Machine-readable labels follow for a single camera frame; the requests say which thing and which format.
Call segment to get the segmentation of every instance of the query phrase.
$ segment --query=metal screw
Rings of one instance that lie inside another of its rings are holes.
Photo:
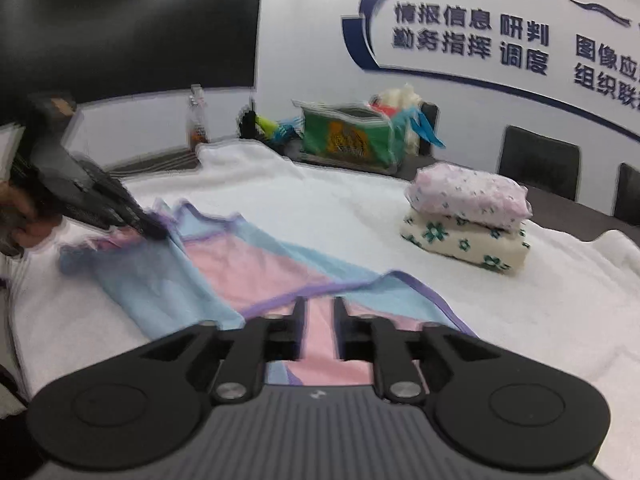
[[[422,391],[420,384],[412,381],[400,381],[391,385],[391,393],[400,399],[411,399],[417,397]]]
[[[222,383],[217,387],[216,393],[222,399],[240,399],[246,394],[246,388],[240,383]]]

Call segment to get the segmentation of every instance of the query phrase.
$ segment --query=pink and blue garment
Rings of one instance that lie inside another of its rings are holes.
[[[187,202],[156,209],[171,233],[163,242],[126,233],[60,251],[64,274],[96,280],[150,339],[205,319],[238,328],[251,317],[288,313],[303,296],[302,359],[270,363],[267,381],[312,385],[371,382],[368,364],[336,358],[336,295],[351,314],[385,316],[404,330],[437,322],[472,334],[436,292],[404,272],[380,275],[280,242],[241,216],[204,216]]]

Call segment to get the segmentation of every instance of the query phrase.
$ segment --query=human hand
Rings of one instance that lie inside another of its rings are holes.
[[[12,231],[16,243],[26,249],[39,245],[62,222],[60,216],[39,218],[28,195],[8,182],[0,182],[0,207],[15,208],[27,219],[25,225]]]

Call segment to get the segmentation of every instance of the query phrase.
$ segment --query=wall sign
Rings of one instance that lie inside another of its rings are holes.
[[[515,94],[640,142],[640,34],[622,14],[579,0],[360,0],[342,33],[364,70]]]

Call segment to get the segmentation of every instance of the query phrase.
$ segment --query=white wall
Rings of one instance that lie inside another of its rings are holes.
[[[599,41],[615,41],[619,54],[628,53],[639,59],[638,23],[632,24],[635,36],[631,38],[630,30],[622,29],[600,14],[567,7],[563,11],[572,13],[573,23],[564,31],[558,17],[554,16],[556,8],[553,4],[541,7],[536,3],[534,12],[533,7],[527,7],[531,1],[431,0],[440,3],[443,10],[447,3],[490,10],[494,32],[499,26],[500,12],[522,12],[526,19],[551,23],[551,62],[555,62],[556,67],[545,81],[535,79],[544,79],[541,76],[506,72],[509,68],[497,62],[499,36],[494,37],[492,64],[487,61],[485,66],[465,59],[469,62],[464,68],[447,67],[447,54],[430,53],[433,54],[431,59],[424,57],[417,63],[417,53],[403,59],[393,49],[384,52],[383,45],[390,44],[390,27],[394,23],[391,8],[396,0],[388,0],[380,9],[379,16],[385,16],[386,22],[374,22],[376,51],[393,64],[404,62],[405,66],[413,64],[416,68],[443,72],[458,70],[462,75],[547,94],[600,113],[640,133],[640,111],[635,114],[629,111],[622,116],[620,106],[614,106],[615,102],[609,103],[572,83],[572,66],[579,59],[572,56],[571,44],[576,33],[592,34]],[[640,0],[580,1],[596,1],[632,19],[640,18]],[[439,158],[495,171],[502,134],[508,124],[566,140],[578,144],[582,150],[578,201],[611,212],[618,165],[628,162],[640,168],[640,143],[568,112],[501,92],[416,76],[363,72],[345,48],[341,25],[342,16],[357,13],[358,3],[359,0],[262,0],[257,88],[255,92],[207,91],[211,136],[220,138],[235,133],[238,111],[252,94],[259,113],[278,119],[297,113],[291,105],[292,98],[332,103],[366,100],[385,88],[409,82],[418,94],[440,107],[438,135],[447,149],[436,150],[435,155]],[[185,146],[186,95],[185,91],[123,98],[84,107],[84,121],[72,138],[71,149],[86,153],[100,164],[113,164],[148,152]],[[6,142],[7,138],[1,136],[0,143]]]
[[[478,6],[491,10],[492,25],[498,25],[496,18],[500,12],[513,14],[523,12],[527,16],[525,0],[503,0],[497,5],[495,0],[435,0],[444,10],[444,4],[458,4],[461,6]],[[640,16],[640,0],[580,0],[584,2],[596,1],[631,18]],[[382,45],[390,45],[391,23],[393,19],[390,6],[396,0],[388,0],[380,9],[378,16],[386,15],[386,31],[379,38],[376,37],[376,22],[372,28],[376,49]],[[578,201],[600,211],[610,213],[616,187],[617,170],[620,162],[628,162],[640,168],[640,144],[621,134],[599,126],[573,114],[549,108],[536,102],[501,92],[479,89],[463,84],[444,82],[414,76],[388,75],[380,73],[366,73],[351,60],[342,38],[340,17],[357,13],[359,0],[262,0],[262,15],[260,21],[260,49],[258,51],[257,103],[258,111],[275,118],[289,116],[294,109],[287,102],[286,96],[300,100],[322,100],[326,102],[344,102],[362,100],[370,95],[391,86],[400,86],[404,82],[414,85],[418,94],[431,100],[440,107],[440,123],[438,135],[446,143],[446,150],[436,150],[436,156],[478,168],[480,170],[495,171],[502,134],[508,124],[514,124],[534,132],[566,140],[578,144],[582,150],[582,175]],[[532,16],[542,23],[553,23],[552,42],[554,37],[559,41],[561,23],[553,19],[553,5],[543,9],[541,17]],[[537,75],[517,73],[520,80],[509,80],[507,76],[496,76],[500,69],[508,70],[494,60],[493,71],[484,73],[470,73],[468,75],[495,80],[531,89],[551,97],[570,100],[589,111],[595,111],[608,116],[628,128],[640,132],[640,112],[631,111],[616,102],[607,102],[601,95],[580,88],[573,83],[573,66],[580,59],[575,58],[570,44],[575,34],[592,34],[594,39],[613,41],[622,54],[637,59],[640,54],[640,35],[638,24],[632,24],[634,34],[631,41],[624,36],[630,30],[610,22],[604,16],[579,10],[574,18],[577,25],[567,27],[564,38],[564,52],[560,48],[551,49],[551,61],[555,59],[560,72],[554,80],[552,70],[545,79]],[[389,47],[386,56],[395,56],[394,64],[411,66],[408,57],[417,56],[417,52],[407,54],[407,59],[399,56]],[[442,70],[447,72],[442,64],[447,60],[447,54],[433,53],[432,66],[425,61],[413,66],[428,70]],[[565,94],[558,93],[563,85]]]

